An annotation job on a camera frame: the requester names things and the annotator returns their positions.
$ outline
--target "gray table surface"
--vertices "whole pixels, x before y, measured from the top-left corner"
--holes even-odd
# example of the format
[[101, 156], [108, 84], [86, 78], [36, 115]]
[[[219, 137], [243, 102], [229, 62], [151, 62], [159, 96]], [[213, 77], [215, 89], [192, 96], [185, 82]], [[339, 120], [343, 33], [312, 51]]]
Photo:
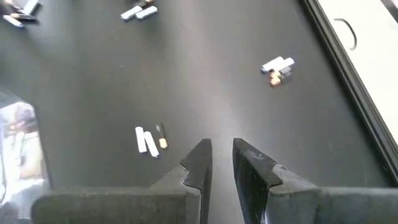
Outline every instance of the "gray table surface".
[[[318, 185], [388, 187], [295, 0], [168, 0], [142, 22], [131, 1], [41, 0], [40, 24], [0, 22], [0, 82], [37, 108], [53, 186], [148, 186], [213, 141], [210, 223], [242, 223], [232, 142], [243, 138]], [[271, 89], [260, 66], [296, 61]], [[140, 155], [134, 128], [170, 148]]]

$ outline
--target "lipstick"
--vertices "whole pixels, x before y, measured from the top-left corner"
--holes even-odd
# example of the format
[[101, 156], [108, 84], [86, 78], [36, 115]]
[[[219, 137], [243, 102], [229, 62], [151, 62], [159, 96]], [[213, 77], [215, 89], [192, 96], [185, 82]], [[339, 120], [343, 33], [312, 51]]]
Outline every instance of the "lipstick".
[[156, 126], [156, 130], [159, 132], [159, 145], [162, 149], [167, 149], [169, 144], [167, 144], [166, 135], [164, 133], [164, 125], [159, 124]]
[[287, 58], [281, 63], [275, 65], [273, 69], [270, 70], [269, 74], [269, 84], [271, 87], [280, 85], [285, 78], [291, 76], [292, 65], [294, 65], [294, 60]]

